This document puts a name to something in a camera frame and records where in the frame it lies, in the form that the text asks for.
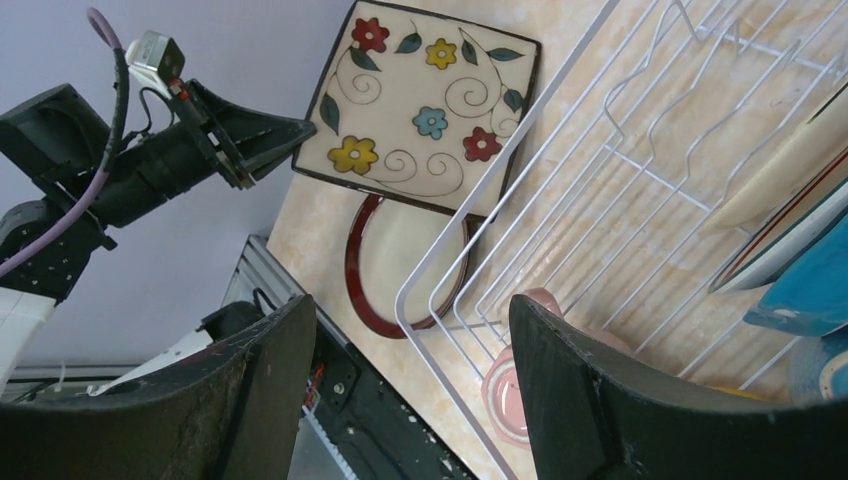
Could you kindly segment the pink white mug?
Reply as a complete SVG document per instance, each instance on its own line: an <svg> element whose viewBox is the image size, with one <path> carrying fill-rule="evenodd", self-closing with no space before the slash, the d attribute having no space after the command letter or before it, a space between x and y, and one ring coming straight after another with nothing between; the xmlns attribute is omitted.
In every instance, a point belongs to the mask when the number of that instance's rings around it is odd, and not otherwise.
<svg viewBox="0 0 848 480"><path fill-rule="evenodd" d="M522 294L539 303L559 319L564 320L564 314L559 303L549 290L536 287L525 290ZM624 340L608 331L592 330L571 323L569 325L626 355L633 354L633 350ZM484 376L481 385L481 397L498 438L503 442L530 451L531 443L511 345L500 352Z"/></svg>

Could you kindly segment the white wire dish rack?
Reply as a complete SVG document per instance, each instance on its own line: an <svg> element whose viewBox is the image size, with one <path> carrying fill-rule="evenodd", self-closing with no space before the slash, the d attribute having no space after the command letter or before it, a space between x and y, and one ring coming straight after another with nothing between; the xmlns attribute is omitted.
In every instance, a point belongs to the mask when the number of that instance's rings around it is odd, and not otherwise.
<svg viewBox="0 0 848 480"><path fill-rule="evenodd" d="M485 449L488 476L537 476L532 451L498 438L481 397L512 345L511 299L531 288L553 294L563 321L618 336L652 368L794 407L795 339L743 321L760 290L708 292L765 214L703 225L846 79L846 3L527 1L517 11L534 14L549 82L520 128L513 184L471 241L468 284L437 337L411 338Z"/></svg>

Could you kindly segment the round printed white plate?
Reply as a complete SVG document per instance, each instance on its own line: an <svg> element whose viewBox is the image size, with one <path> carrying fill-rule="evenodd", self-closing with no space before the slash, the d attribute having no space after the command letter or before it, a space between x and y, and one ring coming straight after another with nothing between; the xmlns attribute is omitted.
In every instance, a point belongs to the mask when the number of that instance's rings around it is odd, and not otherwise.
<svg viewBox="0 0 848 480"><path fill-rule="evenodd" d="M847 213L847 153L777 210L728 260L708 292L749 290L775 282Z"/></svg>

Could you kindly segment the blue polka dot plate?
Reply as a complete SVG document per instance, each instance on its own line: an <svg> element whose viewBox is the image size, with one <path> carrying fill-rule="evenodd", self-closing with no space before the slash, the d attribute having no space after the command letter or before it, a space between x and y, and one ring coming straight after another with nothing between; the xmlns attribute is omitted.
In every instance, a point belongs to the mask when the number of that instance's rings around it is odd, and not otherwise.
<svg viewBox="0 0 848 480"><path fill-rule="evenodd" d="M847 325L847 219L801 255L743 316L749 325L822 337Z"/></svg>

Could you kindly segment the yellow ribbed bowl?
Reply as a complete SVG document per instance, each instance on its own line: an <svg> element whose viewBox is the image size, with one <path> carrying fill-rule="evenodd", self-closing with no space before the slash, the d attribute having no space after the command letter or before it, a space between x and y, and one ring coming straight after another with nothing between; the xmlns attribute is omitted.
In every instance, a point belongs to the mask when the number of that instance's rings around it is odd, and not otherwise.
<svg viewBox="0 0 848 480"><path fill-rule="evenodd" d="M720 392L723 392L723 393L726 393L726 394L742 397L742 398L756 400L756 401L761 401L761 402L769 402L770 401L768 398L766 398L762 395L758 395L758 394L755 394L755 393L751 393L751 392L748 392L748 391L739 390L739 389L735 389L735 388L723 387L723 386L707 386L707 388L709 388L711 390L715 390L715 391L720 391Z"/></svg>

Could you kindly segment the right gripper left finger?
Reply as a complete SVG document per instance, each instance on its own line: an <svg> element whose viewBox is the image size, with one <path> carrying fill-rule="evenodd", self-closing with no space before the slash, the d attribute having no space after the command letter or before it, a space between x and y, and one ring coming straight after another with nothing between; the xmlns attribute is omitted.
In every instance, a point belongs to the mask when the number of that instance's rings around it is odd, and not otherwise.
<svg viewBox="0 0 848 480"><path fill-rule="evenodd" d="M5 479L283 479L316 339L296 297L189 357L98 396L1 407Z"/></svg>

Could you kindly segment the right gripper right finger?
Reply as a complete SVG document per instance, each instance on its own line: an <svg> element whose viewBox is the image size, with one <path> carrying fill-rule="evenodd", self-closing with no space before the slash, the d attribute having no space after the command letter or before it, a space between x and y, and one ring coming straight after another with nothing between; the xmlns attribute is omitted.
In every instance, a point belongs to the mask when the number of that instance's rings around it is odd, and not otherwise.
<svg viewBox="0 0 848 480"><path fill-rule="evenodd" d="M843 479L847 404L789 407L652 368L518 294L512 351L541 479Z"/></svg>

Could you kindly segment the blue floral mug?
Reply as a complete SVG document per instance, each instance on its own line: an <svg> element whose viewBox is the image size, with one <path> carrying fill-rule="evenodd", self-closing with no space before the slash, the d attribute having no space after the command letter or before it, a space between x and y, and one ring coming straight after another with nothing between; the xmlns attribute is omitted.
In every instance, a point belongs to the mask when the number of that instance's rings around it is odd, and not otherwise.
<svg viewBox="0 0 848 480"><path fill-rule="evenodd" d="M792 347L788 389L794 404L847 398L847 328Z"/></svg>

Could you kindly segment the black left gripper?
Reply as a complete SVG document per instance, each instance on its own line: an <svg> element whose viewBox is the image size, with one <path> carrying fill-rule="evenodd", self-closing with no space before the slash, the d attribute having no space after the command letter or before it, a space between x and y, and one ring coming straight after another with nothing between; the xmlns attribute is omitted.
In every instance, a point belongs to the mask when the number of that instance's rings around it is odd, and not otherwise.
<svg viewBox="0 0 848 480"><path fill-rule="evenodd" d="M233 188L253 187L314 136L313 122L247 109L196 79L168 84L169 106L204 161Z"/></svg>

